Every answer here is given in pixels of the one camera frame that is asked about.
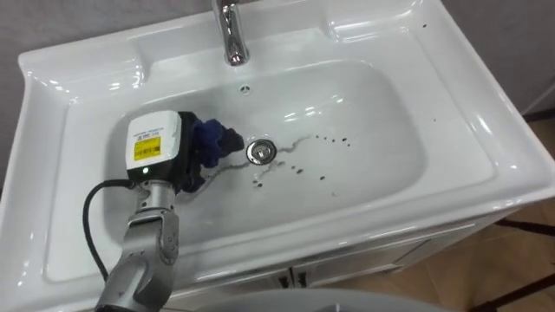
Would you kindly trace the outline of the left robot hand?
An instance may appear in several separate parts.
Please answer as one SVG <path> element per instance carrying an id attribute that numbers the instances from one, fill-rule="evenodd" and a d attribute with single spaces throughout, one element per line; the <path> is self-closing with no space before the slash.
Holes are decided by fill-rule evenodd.
<path id="1" fill-rule="evenodd" d="M 173 110 L 131 120 L 125 156 L 129 179 L 136 184 L 160 180 L 177 193 L 197 192 L 206 182 L 200 174 L 200 144 L 195 137 L 199 125 L 195 114 Z"/>

